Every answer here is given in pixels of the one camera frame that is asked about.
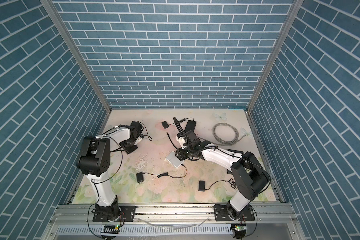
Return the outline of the white small router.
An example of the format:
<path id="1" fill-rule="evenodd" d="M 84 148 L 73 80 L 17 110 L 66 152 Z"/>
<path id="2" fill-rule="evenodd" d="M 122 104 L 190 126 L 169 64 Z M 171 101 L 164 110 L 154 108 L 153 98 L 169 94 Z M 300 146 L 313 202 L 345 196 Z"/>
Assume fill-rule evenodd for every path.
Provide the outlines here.
<path id="1" fill-rule="evenodd" d="M 183 160 L 180 160 L 174 151 L 171 151 L 167 156 L 166 160 L 171 163 L 175 168 L 179 168 L 183 164 Z"/>

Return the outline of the black ribbed box device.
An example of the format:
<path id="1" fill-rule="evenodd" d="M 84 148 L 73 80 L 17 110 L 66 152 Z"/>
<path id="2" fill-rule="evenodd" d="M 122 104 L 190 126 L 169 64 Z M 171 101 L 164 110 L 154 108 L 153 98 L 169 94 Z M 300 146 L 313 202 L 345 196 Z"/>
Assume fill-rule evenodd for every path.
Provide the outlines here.
<path id="1" fill-rule="evenodd" d="M 185 133 L 194 132 L 195 128 L 196 128 L 196 124 L 197 124 L 197 122 L 192 121 L 192 120 L 188 120 L 187 124 L 186 124 L 186 128 L 184 129 L 184 132 Z"/>

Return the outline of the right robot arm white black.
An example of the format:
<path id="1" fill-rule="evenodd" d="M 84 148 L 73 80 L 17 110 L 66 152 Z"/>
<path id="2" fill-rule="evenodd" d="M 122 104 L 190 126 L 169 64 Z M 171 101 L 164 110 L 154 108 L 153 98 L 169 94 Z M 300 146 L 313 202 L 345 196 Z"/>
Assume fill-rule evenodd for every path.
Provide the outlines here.
<path id="1" fill-rule="evenodd" d="M 180 148 L 176 157 L 191 158 L 218 164 L 233 174 L 237 192 L 227 203 L 229 216 L 238 220 L 244 215 L 244 208 L 268 187 L 271 177 L 251 152 L 224 150 L 209 141 L 201 141 L 194 132 L 178 133 L 176 141 Z"/>

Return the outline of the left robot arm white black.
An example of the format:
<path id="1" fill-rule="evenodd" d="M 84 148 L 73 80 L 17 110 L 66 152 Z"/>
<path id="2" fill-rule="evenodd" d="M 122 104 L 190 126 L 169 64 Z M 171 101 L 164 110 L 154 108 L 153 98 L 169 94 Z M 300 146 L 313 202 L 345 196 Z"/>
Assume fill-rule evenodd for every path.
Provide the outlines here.
<path id="1" fill-rule="evenodd" d="M 143 138 L 144 126 L 133 121 L 130 125 L 118 125 L 98 136 L 84 137 L 77 168 L 87 177 L 96 194 L 94 222 L 116 222 L 123 214 L 114 194 L 108 169 L 111 164 L 111 144 L 122 154 L 135 151 Z"/>

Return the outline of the dark grey network switch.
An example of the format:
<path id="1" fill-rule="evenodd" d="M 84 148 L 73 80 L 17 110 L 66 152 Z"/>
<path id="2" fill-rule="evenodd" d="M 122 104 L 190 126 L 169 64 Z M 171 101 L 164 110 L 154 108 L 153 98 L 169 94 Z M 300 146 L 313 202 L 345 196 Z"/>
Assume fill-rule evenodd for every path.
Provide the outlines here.
<path id="1" fill-rule="evenodd" d="M 233 152 L 233 153 L 238 153 L 238 154 L 244 154 L 244 152 L 243 151 L 238 151 L 238 150 L 233 150 L 233 149 L 227 149 L 227 151 L 229 151 L 229 152 Z M 229 170 L 227 170 L 227 174 L 229 174 L 229 175 L 233 175 L 232 174 L 232 172 L 230 171 L 230 169 Z"/>

